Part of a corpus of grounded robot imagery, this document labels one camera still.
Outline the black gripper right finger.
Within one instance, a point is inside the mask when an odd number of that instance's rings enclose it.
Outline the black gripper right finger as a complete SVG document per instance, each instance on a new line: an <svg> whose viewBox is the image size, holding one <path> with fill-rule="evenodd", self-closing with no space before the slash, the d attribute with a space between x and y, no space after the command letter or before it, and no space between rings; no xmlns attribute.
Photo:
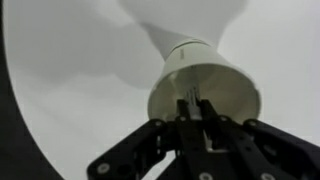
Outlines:
<svg viewBox="0 0 320 180"><path fill-rule="evenodd" d="M235 155L248 180L320 180L320 147L257 119L238 124L200 102L211 150Z"/></svg>

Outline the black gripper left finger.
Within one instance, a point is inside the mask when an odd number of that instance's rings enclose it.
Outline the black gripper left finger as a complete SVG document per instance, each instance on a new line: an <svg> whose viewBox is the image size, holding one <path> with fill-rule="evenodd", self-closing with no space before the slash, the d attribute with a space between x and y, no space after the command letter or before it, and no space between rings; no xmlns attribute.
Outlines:
<svg viewBox="0 0 320 180"><path fill-rule="evenodd" d="M169 152L175 158L156 180L214 180L206 144L214 109L207 100L196 106L200 120L179 100L174 120L151 119L140 126L89 164L88 180L142 180Z"/></svg>

